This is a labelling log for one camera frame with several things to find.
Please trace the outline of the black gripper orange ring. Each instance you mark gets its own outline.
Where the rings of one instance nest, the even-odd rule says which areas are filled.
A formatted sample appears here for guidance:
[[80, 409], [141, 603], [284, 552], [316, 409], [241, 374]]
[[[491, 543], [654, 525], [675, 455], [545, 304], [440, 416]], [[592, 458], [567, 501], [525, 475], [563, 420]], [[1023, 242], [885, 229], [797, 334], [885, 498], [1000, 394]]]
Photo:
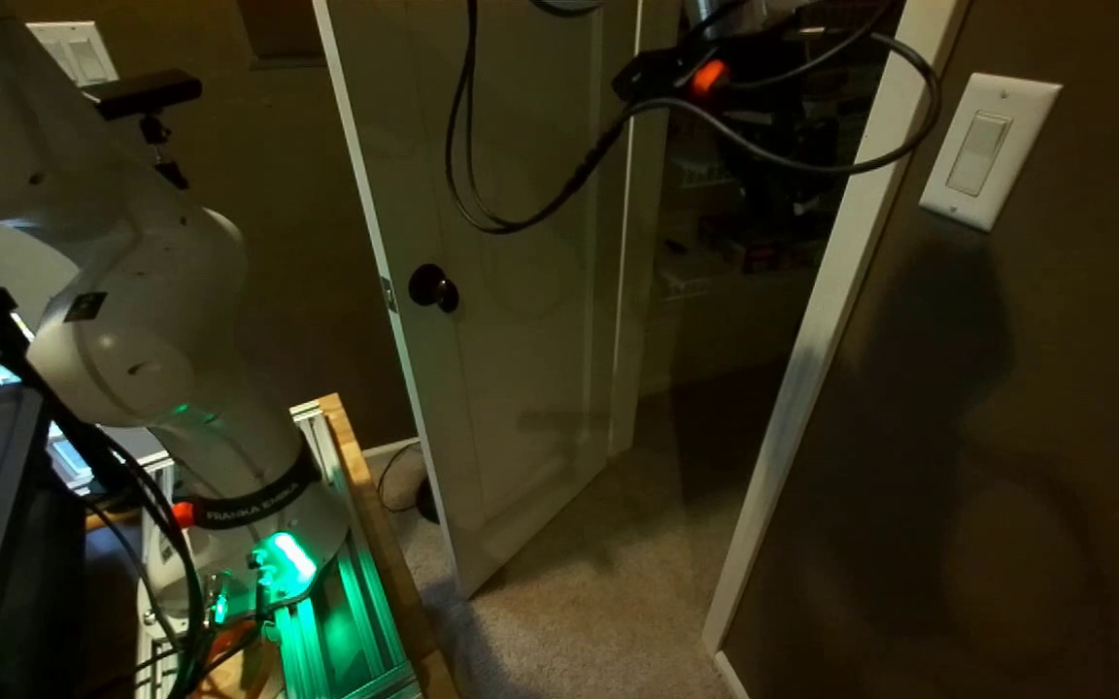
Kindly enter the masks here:
[[610, 85], [626, 103], [775, 89], [835, 60], [896, 9], [901, 0], [685, 0], [680, 33], [637, 50]]

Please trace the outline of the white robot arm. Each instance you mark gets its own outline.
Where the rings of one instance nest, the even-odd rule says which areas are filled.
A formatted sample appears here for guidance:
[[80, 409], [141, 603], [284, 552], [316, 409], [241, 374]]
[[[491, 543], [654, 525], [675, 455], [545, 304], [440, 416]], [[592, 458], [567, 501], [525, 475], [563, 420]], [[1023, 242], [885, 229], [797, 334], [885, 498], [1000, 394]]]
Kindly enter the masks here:
[[[365, 233], [395, 304], [453, 583], [473, 592], [631, 441], [635, 249], [663, 213], [663, 119], [716, 41], [675, 0], [537, 19], [484, 0], [311, 0]], [[0, 0], [0, 226], [74, 265], [29, 365], [91, 422], [154, 432], [193, 525], [316, 510], [300, 432], [233, 374], [250, 256], [120, 143]]]

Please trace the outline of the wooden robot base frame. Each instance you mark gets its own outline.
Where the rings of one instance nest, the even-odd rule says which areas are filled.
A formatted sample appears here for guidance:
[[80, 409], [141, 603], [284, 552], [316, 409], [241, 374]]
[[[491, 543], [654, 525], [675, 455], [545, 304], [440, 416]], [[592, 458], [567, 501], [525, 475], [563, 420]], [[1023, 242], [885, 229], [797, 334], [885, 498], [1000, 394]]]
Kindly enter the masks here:
[[244, 541], [203, 699], [461, 699], [338, 392], [290, 409], [317, 482]]

